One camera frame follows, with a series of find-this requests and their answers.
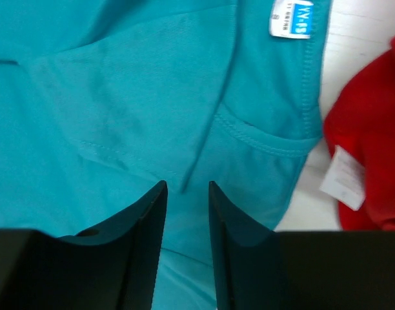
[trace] teal t-shirt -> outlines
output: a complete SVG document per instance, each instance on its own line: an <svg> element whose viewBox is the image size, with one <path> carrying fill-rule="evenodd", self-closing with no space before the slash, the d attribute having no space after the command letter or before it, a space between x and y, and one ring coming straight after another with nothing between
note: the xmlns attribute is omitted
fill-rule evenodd
<svg viewBox="0 0 395 310"><path fill-rule="evenodd" d="M330 0L0 1L0 227L75 234L169 186L154 310L216 307L208 182L273 229L321 137Z"/></svg>

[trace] seam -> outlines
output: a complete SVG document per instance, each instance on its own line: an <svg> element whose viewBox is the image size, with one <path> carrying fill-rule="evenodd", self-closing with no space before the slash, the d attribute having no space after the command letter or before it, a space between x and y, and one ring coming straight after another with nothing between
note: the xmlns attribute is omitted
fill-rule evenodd
<svg viewBox="0 0 395 310"><path fill-rule="evenodd" d="M197 152L196 152L196 158L193 161L193 163L191 164L188 174L185 176L185 182L183 184L184 188L187 186L189 178L190 178L190 176L193 174L193 172L195 170L196 163L200 159L201 154L203 152L203 149L205 148L205 145L207 144L207 140L208 140L208 138L210 136L210 132L212 130L212 126L213 126L213 124L215 122L215 119L216 119L216 113L217 113L217 111L219 109L219 106L220 106L222 100L223 100L223 97L225 95L225 92L226 92L226 89L227 89L227 86L228 86L228 83L229 83L229 80L230 80L230 71L232 70L232 68L234 66L234 58L235 58L235 55L236 55L236 50L238 48L239 27L240 27L239 18L238 18L238 16L239 16L239 4L240 4L240 0L236 0L236 4L234 4L234 5L227 5L227 6L231 7L231 8L235 8L235 11L234 11L234 13L235 13L235 16L234 16L235 23L234 23L234 29L233 29L234 38L233 38L232 50L231 50L231 53L230 53L230 61L229 61L229 64L227 66L227 69L226 69L226 75L225 75L225 78L224 78L224 80L222 82L218 99L216 100L216 105L214 107L214 110L212 112L210 120L207 123L207 127L204 130L204 133L202 134L201 143L200 143L199 148L197 149Z"/></svg>
<svg viewBox="0 0 395 310"><path fill-rule="evenodd" d="M245 133L240 131L236 126L230 124L222 115L216 114L215 118L219 120L219 124L222 125L223 128L227 130L229 134L233 137L249 144L251 147L255 149L261 150L263 152L272 154L272 155L286 155L290 157L298 157L298 156L306 156L309 150L285 150L285 149L278 149L275 147L270 147L268 145L264 145L253 138L247 136Z"/></svg>
<svg viewBox="0 0 395 310"><path fill-rule="evenodd" d="M321 3L319 1L315 2L316 12L319 13L321 11ZM314 14L312 22L312 29L316 32L318 27L318 21L320 20L319 14ZM311 115L309 113L309 101L311 100L311 93L310 93L310 82L311 82L311 64L312 64L312 47L315 42L313 38L314 33L311 34L311 37L305 43L305 55L303 60L303 70L302 70L302 77L301 77L301 111L302 111L302 119L303 119L303 126L304 132L307 138L311 137Z"/></svg>
<svg viewBox="0 0 395 310"><path fill-rule="evenodd" d="M76 141L76 142L79 142L79 143L82 143L82 144L85 144L85 145L90 145L91 147L95 147L95 148L99 148L99 149L104 149L104 150L107 150L107 151L110 151L110 152L113 152L113 153L116 153L116 154L119 154L119 155L126 155L126 156L128 156L131 160L135 160L135 161L137 161L137 162L139 162L139 161L144 161L143 158L138 158L138 157L134 156L133 154L129 154L128 152L121 152L121 151L119 151L119 150L112 150L112 149L109 149L108 147L104 147L104 146L102 146L102 145L98 145L98 144L95 144L95 143L90 143L90 142L82 141L82 140L78 140L78 139L72 139L72 140L73 140L73 141ZM96 152L96 151L94 151L94 150L88 150L88 151L91 152L92 154L99 155L99 156L101 156L102 158L121 161L121 159L119 159L119 158L117 158L117 157L115 157L115 156L103 156L103 155L99 154L98 152ZM163 171L163 172L166 173L166 174L171 174L171 175L173 175L173 177L171 177L171 180L174 179L174 176L177 176L176 172L171 171L171 170L167 170L167 169L165 169L165 168L163 168L163 167L160 167L159 165L156 165L156 164L154 164L154 163L148 162L148 165L152 165L153 168L156 169L157 171ZM155 172L150 171L150 170L147 169L145 166L146 166L146 165L144 165L144 167L142 167L142 168L145 169L145 170L146 170L147 172L149 172L149 173L155 174Z"/></svg>
<svg viewBox="0 0 395 310"><path fill-rule="evenodd" d="M132 27L137 26L137 25L141 25L141 24L145 24L145 23L149 23L149 22L153 22L153 21L158 21L159 19L164 19L164 18L168 18L168 17L180 16L180 15L185 15L185 14L199 13L199 12L214 10L216 8L228 7L228 6L232 6L232 7L235 6L235 7L237 7L238 5L236 5L236 4L216 5L216 6L211 6L211 7L208 7L208 8L202 8L202 9L197 9L197 10L189 10L189 11L185 10L185 11L178 12L178 13L175 13L175 14L168 14L168 15L153 17L151 19L144 19L142 21L138 21L137 23L134 23L134 24L130 25L129 27L132 28ZM96 39L95 38L92 42L90 42L88 44L76 45L74 47L65 48L65 49L59 50L57 52L44 53L44 54L41 54L41 55L38 55L38 56L34 57L34 59L38 59L38 58L42 58L42 57L48 57L48 56L52 56L52 55L58 55L58 54L61 54L61 53L72 51L72 50L77 50L79 48L89 47L89 46L97 44L97 43L99 43L99 42L101 42L103 40L106 40L109 37L121 36L122 34L124 34L125 31L126 30L122 30L122 31L119 31L119 32L117 32L115 34L112 34L111 36L102 37L101 39Z"/></svg>
<svg viewBox="0 0 395 310"><path fill-rule="evenodd" d="M299 163L298 166L296 168L296 176L294 177L294 179L292 180L292 183L290 185L290 187L288 188L287 191L287 199L285 200L285 205L284 208L282 208L280 214L279 214L279 220L277 223L274 224L274 227L268 227L269 229L275 229L278 224L281 222L282 218L284 217L284 215L287 213L288 209L289 209L289 204L290 201L292 200L292 196L294 195L294 190L295 190L295 186L299 180L299 176L301 175L301 170L304 166L305 160L301 160L301 158L299 158Z"/></svg>
<svg viewBox="0 0 395 310"><path fill-rule="evenodd" d="M174 253L174 254L177 254L177 255L180 255L180 256L182 256L182 257L191 259L191 260L193 260L193 261L195 261L195 262L197 262L197 263L200 263L200 264L202 264L202 265L205 265L206 267L213 268L213 265L210 265L210 264L208 264L208 263L205 263L205 262L203 262L203 261L201 261L201 260L198 260L197 258L193 258L193 257L191 257L191 256L189 256L189 255L186 255L186 254L177 252L177 251L175 251L175 250L171 250L171 249L169 249L169 248L167 248L167 247L161 247L161 249L162 249L162 250L165 250L165 251L168 251L168 252L171 252L171 253Z"/></svg>

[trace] white care tag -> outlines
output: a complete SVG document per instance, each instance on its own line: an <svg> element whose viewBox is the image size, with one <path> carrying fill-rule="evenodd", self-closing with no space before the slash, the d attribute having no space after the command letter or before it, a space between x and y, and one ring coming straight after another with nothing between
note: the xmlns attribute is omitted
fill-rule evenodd
<svg viewBox="0 0 395 310"><path fill-rule="evenodd" d="M314 3L304 0L275 0L269 32L275 37L309 39Z"/></svg>
<svg viewBox="0 0 395 310"><path fill-rule="evenodd" d="M364 202L365 168L339 145L320 190L357 211Z"/></svg>

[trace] red garment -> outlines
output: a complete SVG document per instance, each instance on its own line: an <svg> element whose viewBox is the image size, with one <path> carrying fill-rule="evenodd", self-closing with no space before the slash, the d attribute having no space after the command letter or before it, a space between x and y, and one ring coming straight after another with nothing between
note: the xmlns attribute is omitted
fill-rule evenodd
<svg viewBox="0 0 395 310"><path fill-rule="evenodd" d="M395 38L391 46L352 78L324 122L331 156L340 145L365 167L360 210L339 202L347 230L395 230Z"/></svg>

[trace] white background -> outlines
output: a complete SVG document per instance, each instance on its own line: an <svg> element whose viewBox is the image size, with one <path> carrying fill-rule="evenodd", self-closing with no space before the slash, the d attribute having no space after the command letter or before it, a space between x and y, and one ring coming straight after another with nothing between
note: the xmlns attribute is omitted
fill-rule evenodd
<svg viewBox="0 0 395 310"><path fill-rule="evenodd" d="M394 36L395 0L333 0L323 62L323 118L344 85L386 51ZM319 191L329 163L327 146L321 141L308 158L289 210L277 230L339 229L336 202Z"/></svg>

